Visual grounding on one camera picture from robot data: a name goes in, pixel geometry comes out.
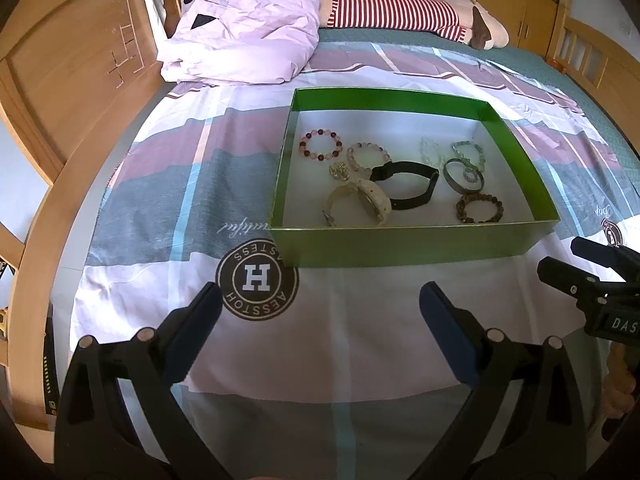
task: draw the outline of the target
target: black watch strap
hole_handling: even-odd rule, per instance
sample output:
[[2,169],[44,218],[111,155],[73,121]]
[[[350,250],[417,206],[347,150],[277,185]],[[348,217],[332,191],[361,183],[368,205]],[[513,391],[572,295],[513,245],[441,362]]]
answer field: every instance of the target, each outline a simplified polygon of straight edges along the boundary
[[433,195],[433,189],[436,187],[440,172],[436,168],[427,166],[426,164],[420,164],[420,162],[411,162],[404,160],[401,162],[388,162],[382,166],[378,166],[371,170],[370,180],[373,182],[379,182],[380,180],[386,180],[396,173],[414,173],[424,178],[429,179],[429,185],[427,191],[421,195],[414,196],[412,198],[391,198],[391,209],[404,210],[420,207],[431,200]]

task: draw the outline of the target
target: pink and red beaded bracelet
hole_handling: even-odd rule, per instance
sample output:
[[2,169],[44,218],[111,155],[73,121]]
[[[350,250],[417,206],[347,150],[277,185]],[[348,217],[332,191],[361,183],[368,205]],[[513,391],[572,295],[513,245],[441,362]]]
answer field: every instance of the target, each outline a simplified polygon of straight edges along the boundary
[[[311,140],[311,137],[313,137],[314,135],[331,137],[335,142],[335,150],[329,153],[319,153],[319,154],[316,152],[310,151],[307,145],[309,140]],[[340,140],[340,137],[335,132],[332,132],[331,130],[311,130],[311,132],[309,132],[308,134],[305,134],[304,137],[302,137],[302,140],[300,140],[300,153],[302,153],[302,155],[304,156],[308,156],[309,158],[317,158],[320,162],[322,162],[323,160],[336,158],[340,155],[341,152],[342,152],[342,141]]]

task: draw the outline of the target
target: person's hand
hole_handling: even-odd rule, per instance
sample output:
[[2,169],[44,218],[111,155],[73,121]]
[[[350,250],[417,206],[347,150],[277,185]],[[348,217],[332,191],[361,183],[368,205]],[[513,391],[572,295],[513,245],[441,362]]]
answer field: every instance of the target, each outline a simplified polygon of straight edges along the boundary
[[625,362],[626,347],[622,343],[611,343],[607,367],[609,373],[602,382],[602,411],[608,418],[620,418],[634,406],[631,392],[636,379]]

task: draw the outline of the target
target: wooden cabinet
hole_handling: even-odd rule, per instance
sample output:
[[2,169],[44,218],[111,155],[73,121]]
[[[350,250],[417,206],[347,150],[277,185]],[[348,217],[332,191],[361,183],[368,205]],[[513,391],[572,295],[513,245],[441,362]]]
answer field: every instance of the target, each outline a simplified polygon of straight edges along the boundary
[[509,44],[546,55],[558,5],[552,0],[478,0],[509,33]]
[[524,30],[518,46],[545,57],[557,12],[558,6],[552,0],[528,0]]

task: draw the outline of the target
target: wooden bed frame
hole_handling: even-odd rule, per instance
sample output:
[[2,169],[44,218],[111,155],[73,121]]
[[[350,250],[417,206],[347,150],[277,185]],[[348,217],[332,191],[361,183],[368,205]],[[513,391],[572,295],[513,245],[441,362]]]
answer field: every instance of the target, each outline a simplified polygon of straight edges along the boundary
[[[179,0],[164,2],[170,30]],[[550,58],[640,146],[632,113],[640,63],[596,30],[567,18],[569,6],[570,0],[561,0]],[[584,56],[577,60],[581,45]],[[164,88],[155,60],[143,0],[20,0],[0,31],[0,116],[49,184],[25,244],[0,224],[0,256],[17,269],[0,364],[6,367],[15,422],[48,462],[53,433],[42,358],[51,288],[98,170],[124,129]]]

